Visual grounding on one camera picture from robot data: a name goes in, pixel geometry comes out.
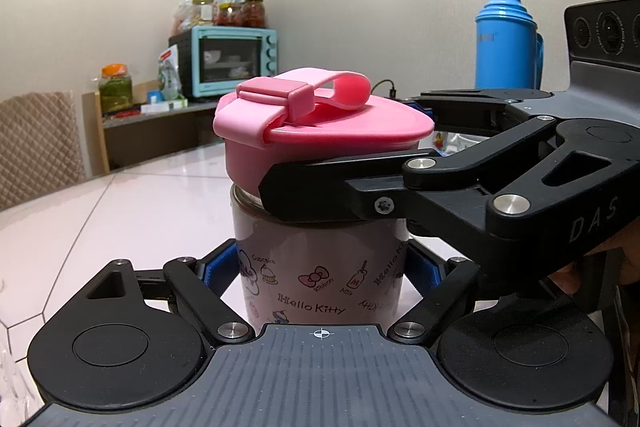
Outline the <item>person's right hand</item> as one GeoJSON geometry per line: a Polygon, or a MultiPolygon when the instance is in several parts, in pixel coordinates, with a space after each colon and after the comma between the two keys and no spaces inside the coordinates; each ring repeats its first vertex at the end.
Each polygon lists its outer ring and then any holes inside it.
{"type": "Polygon", "coordinates": [[[615,281],[629,285],[639,280],[639,228],[637,223],[560,271],[550,280],[567,295],[574,295],[582,284],[615,281]]]}

